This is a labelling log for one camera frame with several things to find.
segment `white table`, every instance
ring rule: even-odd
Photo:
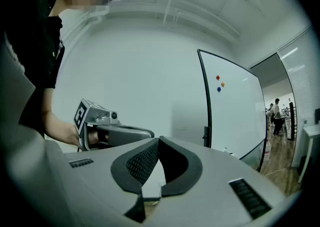
[[[304,165],[303,165],[303,169],[302,169],[300,178],[298,180],[298,184],[301,183],[302,178],[304,177],[305,171],[307,169],[308,162],[309,162],[309,159],[310,159],[311,150],[312,150],[312,145],[313,145],[313,142],[314,142],[314,138],[320,137],[320,123],[317,124],[317,125],[305,126],[303,128],[303,130],[305,131],[305,133],[309,137],[309,146],[308,146],[308,152],[306,154],[305,162],[304,162]]]

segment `ceiling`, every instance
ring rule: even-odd
[[[262,88],[288,79],[287,72],[278,54],[274,54],[267,60],[254,66],[250,71],[259,78]]]
[[[148,15],[176,26],[193,23],[220,39],[239,43],[241,37],[275,24],[289,11],[289,0],[114,0],[110,15]]]

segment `black vent grille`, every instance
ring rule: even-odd
[[[91,158],[87,157],[87,158],[83,158],[83,159],[69,161],[69,164],[72,168],[78,168],[78,167],[82,167],[82,166],[88,165],[93,162],[94,161]]]
[[[142,185],[148,180],[158,161],[158,142],[141,151],[126,163],[129,173]]]
[[[242,178],[231,181],[229,184],[253,219],[264,215],[271,209],[270,206]]]

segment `wooden floor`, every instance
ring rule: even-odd
[[[290,167],[295,151],[295,141],[287,140],[284,130],[278,136],[273,136],[273,131],[274,126],[270,126],[268,131],[268,141],[271,144],[270,159],[263,162],[260,174],[267,175],[266,177],[286,196],[290,196],[301,188],[298,184],[297,168]]]

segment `black t-shirt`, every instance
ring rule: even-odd
[[[58,16],[49,17],[55,2],[56,0],[8,0],[4,25],[7,38],[25,68],[25,76],[36,87],[19,123],[42,135],[44,89],[54,87],[52,71],[55,63],[62,60],[62,55],[58,54],[62,21]]]

